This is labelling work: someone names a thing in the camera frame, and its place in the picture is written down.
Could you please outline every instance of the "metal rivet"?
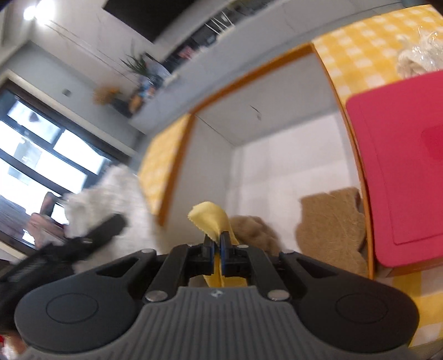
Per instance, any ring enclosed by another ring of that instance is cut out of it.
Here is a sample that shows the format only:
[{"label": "metal rivet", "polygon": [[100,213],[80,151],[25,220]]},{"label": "metal rivet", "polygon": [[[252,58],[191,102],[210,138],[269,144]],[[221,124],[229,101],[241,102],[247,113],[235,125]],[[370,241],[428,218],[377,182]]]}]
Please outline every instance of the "metal rivet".
[{"label": "metal rivet", "polygon": [[268,292],[268,298],[273,301],[284,301],[289,299],[290,295],[286,290],[271,290]]},{"label": "metal rivet", "polygon": [[160,302],[167,299],[167,293],[162,290],[154,290],[147,293],[144,297],[150,302]]}]

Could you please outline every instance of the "clear plastic wrap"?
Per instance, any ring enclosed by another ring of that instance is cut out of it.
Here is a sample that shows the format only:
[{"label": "clear plastic wrap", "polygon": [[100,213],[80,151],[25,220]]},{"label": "clear plastic wrap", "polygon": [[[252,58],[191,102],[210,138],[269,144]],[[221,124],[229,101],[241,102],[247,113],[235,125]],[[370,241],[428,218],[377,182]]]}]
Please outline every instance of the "clear plastic wrap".
[{"label": "clear plastic wrap", "polygon": [[418,30],[419,42],[412,44],[405,35],[398,35],[403,49],[398,54],[397,73],[402,78],[411,78],[427,72],[443,70],[443,34]]}]

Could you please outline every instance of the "ceiling light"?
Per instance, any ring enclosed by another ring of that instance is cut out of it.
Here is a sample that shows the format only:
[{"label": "ceiling light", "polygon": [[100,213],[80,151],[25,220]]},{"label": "ceiling light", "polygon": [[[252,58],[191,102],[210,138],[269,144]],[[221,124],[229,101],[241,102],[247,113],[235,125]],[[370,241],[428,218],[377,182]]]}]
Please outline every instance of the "ceiling light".
[{"label": "ceiling light", "polygon": [[42,0],[35,8],[35,18],[41,25],[49,23],[55,15],[55,5],[52,0]]},{"label": "ceiling light", "polygon": [[25,20],[32,20],[35,18],[35,6],[27,7],[23,13],[23,18]]}]

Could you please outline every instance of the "television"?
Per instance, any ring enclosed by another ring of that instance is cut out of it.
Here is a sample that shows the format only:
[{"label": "television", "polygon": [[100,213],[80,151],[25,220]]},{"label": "television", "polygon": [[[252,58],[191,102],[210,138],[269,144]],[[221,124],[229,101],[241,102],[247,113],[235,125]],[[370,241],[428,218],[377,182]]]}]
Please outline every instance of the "television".
[{"label": "television", "polygon": [[154,42],[195,0],[108,0],[104,9]]}]

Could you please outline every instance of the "yellow fabric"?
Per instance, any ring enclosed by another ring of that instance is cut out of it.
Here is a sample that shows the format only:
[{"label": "yellow fabric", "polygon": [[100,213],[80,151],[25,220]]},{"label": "yellow fabric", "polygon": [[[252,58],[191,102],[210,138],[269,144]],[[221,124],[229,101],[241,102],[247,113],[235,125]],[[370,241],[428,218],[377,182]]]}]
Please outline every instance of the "yellow fabric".
[{"label": "yellow fabric", "polygon": [[418,28],[443,31],[443,17],[431,6],[402,9],[358,21],[313,40],[338,96],[347,99],[400,80],[395,66],[399,34],[419,39]]},{"label": "yellow fabric", "polygon": [[[358,21],[314,39],[343,105],[354,94],[400,80],[396,57],[402,46],[396,35],[416,42],[419,26],[443,32],[443,17],[431,5],[417,6]],[[407,293],[417,304],[420,323],[412,346],[443,337],[443,267],[383,282]]]},{"label": "yellow fabric", "polygon": [[166,185],[190,116],[183,115],[152,139],[138,172],[151,213],[158,215]]},{"label": "yellow fabric", "polygon": [[[196,227],[216,243],[218,243],[220,239],[220,234],[223,231],[228,231],[231,243],[233,245],[239,244],[232,231],[228,216],[218,205],[209,201],[200,203],[192,208],[191,212],[188,214],[188,218]],[[222,276],[220,254],[215,255],[214,274],[211,276],[205,276],[205,280],[210,287],[237,287],[247,285],[246,280],[243,278],[225,278]]]}]

